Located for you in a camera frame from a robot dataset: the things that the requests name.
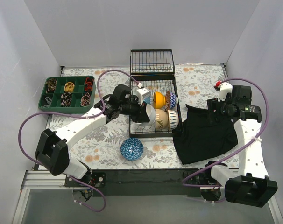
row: white wall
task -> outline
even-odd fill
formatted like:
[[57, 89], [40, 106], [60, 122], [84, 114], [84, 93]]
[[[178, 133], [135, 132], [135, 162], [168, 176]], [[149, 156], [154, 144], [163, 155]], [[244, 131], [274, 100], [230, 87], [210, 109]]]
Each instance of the white wall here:
[[25, 0], [60, 65], [129, 65], [130, 49], [175, 63], [226, 62], [259, 0]]
[[[270, 178], [277, 181], [276, 199], [283, 216], [283, 0], [261, 0], [227, 63], [229, 77], [259, 84], [269, 100], [270, 120], [263, 156]], [[257, 91], [253, 103], [265, 108]]]
[[[59, 66], [23, 0], [0, 0], [0, 224], [13, 220], [20, 187], [30, 162], [20, 152], [21, 122], [37, 111], [45, 78]], [[25, 127], [23, 143], [33, 156], [46, 117]]]

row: dish rack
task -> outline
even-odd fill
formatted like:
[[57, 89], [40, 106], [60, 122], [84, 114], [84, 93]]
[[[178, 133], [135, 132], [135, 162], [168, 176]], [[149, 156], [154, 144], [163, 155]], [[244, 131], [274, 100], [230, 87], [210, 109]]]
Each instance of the dish rack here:
[[[171, 49], [131, 50], [130, 74], [144, 87], [151, 91], [151, 105], [153, 106], [153, 94], [155, 91], [162, 93], [172, 91], [178, 96], [175, 65]], [[138, 89], [135, 82], [130, 81], [131, 94], [135, 95]], [[179, 124], [174, 130], [168, 128], [156, 130], [155, 125], [142, 127], [129, 119], [129, 136], [131, 138], [155, 138], [176, 137], [183, 132], [183, 124], [179, 103], [174, 111], [178, 113]]]

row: table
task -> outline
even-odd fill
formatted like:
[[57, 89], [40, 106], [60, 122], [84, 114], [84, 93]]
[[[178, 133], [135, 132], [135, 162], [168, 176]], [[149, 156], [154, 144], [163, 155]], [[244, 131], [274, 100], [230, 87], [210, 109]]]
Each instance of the table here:
[[[96, 69], [66, 69], [63, 76], [94, 76], [111, 68]], [[129, 73], [129, 67], [117, 68]], [[200, 65], [175, 67], [178, 98], [181, 107], [182, 120], [187, 117], [185, 104], [194, 107], [206, 108], [206, 100], [215, 98], [218, 92], [214, 85], [225, 76], [221, 66]], [[104, 96], [112, 93], [118, 84], [129, 85], [129, 78], [118, 72], [111, 72], [102, 77], [100, 92]], [[96, 90], [95, 101], [99, 101]], [[74, 119], [63, 116], [52, 116], [50, 129], [54, 130], [68, 125]], [[218, 161], [231, 154], [226, 154], [209, 160], [182, 165], [177, 156], [172, 138], [140, 138], [144, 145], [143, 155], [135, 161], [127, 161], [120, 153], [122, 142], [129, 138], [128, 116], [120, 115], [105, 126], [102, 126], [81, 139], [69, 151], [69, 156], [87, 164], [91, 169], [165, 169], [165, 168], [203, 168], [208, 161]], [[225, 162], [230, 168], [239, 166], [239, 157], [236, 155]]]

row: black cloth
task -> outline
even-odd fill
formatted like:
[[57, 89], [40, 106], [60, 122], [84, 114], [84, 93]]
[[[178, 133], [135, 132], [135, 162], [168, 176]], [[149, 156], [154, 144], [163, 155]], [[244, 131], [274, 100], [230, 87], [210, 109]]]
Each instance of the black cloth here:
[[208, 120], [208, 110], [186, 105], [187, 119], [183, 122], [183, 133], [174, 137], [176, 152], [183, 164], [207, 160], [234, 148], [237, 135], [230, 118], [217, 124]]

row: green tray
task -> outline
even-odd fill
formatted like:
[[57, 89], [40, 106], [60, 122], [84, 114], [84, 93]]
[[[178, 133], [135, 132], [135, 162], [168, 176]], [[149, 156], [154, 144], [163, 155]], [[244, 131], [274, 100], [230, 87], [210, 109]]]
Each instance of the green tray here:
[[[46, 82], [51, 78], [57, 80], [57, 85], [54, 92], [46, 93], [46, 90], [48, 88]], [[80, 105], [81, 97], [85, 93], [87, 93], [84, 89], [86, 78], [90, 78], [93, 80], [92, 91], [88, 92], [91, 95], [91, 103], [88, 106], [82, 107]], [[93, 76], [49, 77], [46, 82], [38, 104], [40, 110], [60, 113], [86, 113], [93, 107], [96, 90], [95, 78]], [[67, 82], [74, 83], [75, 87], [74, 92], [72, 94], [71, 105], [69, 107], [62, 107], [61, 95], [64, 93], [64, 86]], [[43, 107], [43, 105], [47, 105], [45, 97], [52, 98], [50, 107]]]

